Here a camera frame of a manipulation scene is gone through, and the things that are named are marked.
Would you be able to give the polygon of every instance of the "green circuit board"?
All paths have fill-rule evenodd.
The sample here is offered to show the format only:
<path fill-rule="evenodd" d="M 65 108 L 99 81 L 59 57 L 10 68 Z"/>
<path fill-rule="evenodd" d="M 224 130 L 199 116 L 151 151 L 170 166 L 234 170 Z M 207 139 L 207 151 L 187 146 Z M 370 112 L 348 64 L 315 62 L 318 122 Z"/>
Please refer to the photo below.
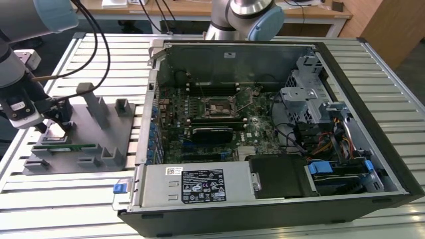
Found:
<path fill-rule="evenodd" d="M 271 95 L 272 93 L 260 92 L 255 86 L 242 87 L 240 92 L 232 98 L 192 97 L 186 89 L 163 88 L 160 110 L 164 163 L 188 163 L 190 161 L 184 160 L 188 155 L 207 155 L 206 160 L 194 162 L 210 162 L 208 155 L 218 156 L 218 154 L 222 161 L 239 161 L 238 147 L 240 146 L 254 146 L 256 154 L 282 153 L 283 149 L 268 116 Z M 243 123 L 236 123 L 239 126 L 243 125 L 243 128 L 234 129 L 231 143 L 195 144 L 191 132 L 203 124 L 191 124 L 188 120 L 204 120 L 206 127 L 215 127 L 208 117 L 215 122 L 218 122 L 216 117 L 230 117 L 230 113 L 222 114 L 227 107 L 232 107 L 236 118 L 243 119 Z"/>

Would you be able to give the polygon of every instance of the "wooden desk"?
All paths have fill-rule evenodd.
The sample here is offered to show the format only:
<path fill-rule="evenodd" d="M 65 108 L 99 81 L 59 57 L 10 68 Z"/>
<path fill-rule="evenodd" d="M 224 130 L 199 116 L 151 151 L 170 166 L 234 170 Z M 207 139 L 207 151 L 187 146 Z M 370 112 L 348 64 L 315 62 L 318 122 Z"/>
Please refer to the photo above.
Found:
<path fill-rule="evenodd" d="M 211 21 L 212 4 L 210 2 L 196 2 L 188 0 L 166 0 L 167 4 L 174 12 L 176 20 L 187 21 Z M 129 8 L 103 9 L 102 0 L 82 0 L 86 7 L 90 9 L 97 19 L 119 19 L 119 20 L 147 20 L 147 16 L 139 5 L 130 4 Z M 159 0 L 162 9 L 167 16 L 171 16 L 166 5 Z M 150 0 L 146 5 L 146 9 L 151 16 L 152 22 L 156 26 L 160 26 L 162 12 L 156 5 L 155 0 Z M 352 18 L 352 14 L 348 11 L 338 12 L 327 10 L 318 6 L 304 7 L 303 9 L 287 9 L 286 10 L 286 23 L 306 23 L 306 24 L 330 24 L 332 25 L 327 34 L 327 37 L 338 37 L 344 27 L 346 21 Z M 162 34 L 154 27 L 154 34 Z"/>

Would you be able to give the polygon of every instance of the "floor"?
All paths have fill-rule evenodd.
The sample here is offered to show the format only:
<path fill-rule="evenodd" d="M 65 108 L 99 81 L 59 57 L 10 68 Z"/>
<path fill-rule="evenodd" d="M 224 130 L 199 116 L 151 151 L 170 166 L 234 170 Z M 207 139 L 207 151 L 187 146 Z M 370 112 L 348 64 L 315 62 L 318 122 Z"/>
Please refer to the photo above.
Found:
<path fill-rule="evenodd" d="M 123 33 L 122 26 L 119 26 L 115 20 L 101 20 L 99 24 L 106 33 Z M 136 27 L 143 31 L 143 33 L 152 33 L 151 25 L 148 21 L 138 21 Z M 208 27 L 208 22 L 195 23 L 195 22 L 178 22 L 172 26 L 172 31 L 175 34 L 202 34 L 203 30 Z M 51 34 L 43 37 L 45 44 L 37 49 L 41 57 L 42 64 L 39 69 L 35 71 L 37 76 L 51 75 L 57 67 L 57 64 L 62 58 L 66 48 L 70 44 L 73 36 L 77 32 L 93 32 L 93 29 L 87 21 L 81 21 L 81 25 L 62 34 Z M 403 65 L 396 70 L 396 74 L 407 84 L 407 86 L 414 91 L 415 95 L 425 104 L 425 41 L 423 41 L 416 49 L 412 51 L 411 55 L 406 59 Z M 0 139 L 13 140 L 17 130 L 10 129 L 9 121 L 0 120 L 0 128 L 3 132 Z M 3 155 L 5 145 L 0 144 L 0 157 Z"/>

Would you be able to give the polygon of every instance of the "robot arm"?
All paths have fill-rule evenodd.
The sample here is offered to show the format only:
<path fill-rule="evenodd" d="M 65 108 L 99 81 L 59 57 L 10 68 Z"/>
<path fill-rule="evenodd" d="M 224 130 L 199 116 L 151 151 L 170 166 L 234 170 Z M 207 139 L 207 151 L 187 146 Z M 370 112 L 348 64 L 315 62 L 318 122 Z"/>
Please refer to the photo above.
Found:
<path fill-rule="evenodd" d="M 0 3 L 0 104 L 17 128 L 41 127 L 35 103 L 50 98 L 9 44 L 79 24 L 70 0 L 3 0 Z"/>
<path fill-rule="evenodd" d="M 270 41 L 284 24 L 275 0 L 215 0 L 207 40 Z"/>

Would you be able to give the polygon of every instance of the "aluminum extrusion table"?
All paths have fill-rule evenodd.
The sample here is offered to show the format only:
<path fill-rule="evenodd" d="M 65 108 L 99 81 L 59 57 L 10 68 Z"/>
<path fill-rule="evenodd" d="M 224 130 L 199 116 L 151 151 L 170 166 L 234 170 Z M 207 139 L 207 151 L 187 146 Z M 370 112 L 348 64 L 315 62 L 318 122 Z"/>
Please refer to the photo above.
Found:
<path fill-rule="evenodd" d="M 127 171 L 26 176 L 26 159 L 39 133 L 21 130 L 0 162 L 0 239 L 139 239 L 136 231 L 122 222 L 113 210 L 113 186 L 119 179 L 134 176 L 134 162 L 142 123 L 144 94 L 150 74 L 148 47 L 155 38 L 200 39 L 199 35 L 109 34 L 113 53 L 110 77 L 95 93 L 106 102 L 129 98 L 138 104 Z M 323 41 L 355 85 L 395 147 L 425 187 L 425 107 L 367 43 L 356 39 L 279 37 L 275 40 Z M 77 69 L 90 58 L 95 46 L 93 34 L 73 39 L 55 74 Z M 50 81 L 51 96 L 75 93 L 81 82 L 98 84 L 107 66 L 105 44 L 86 70 L 67 79 Z M 83 98 L 71 100 L 85 103 Z M 127 194 L 117 195 L 122 206 Z M 264 229 L 176 238 L 276 239 L 307 237 L 344 238 L 425 238 L 425 198 L 399 208 L 383 209 L 351 223 Z"/>

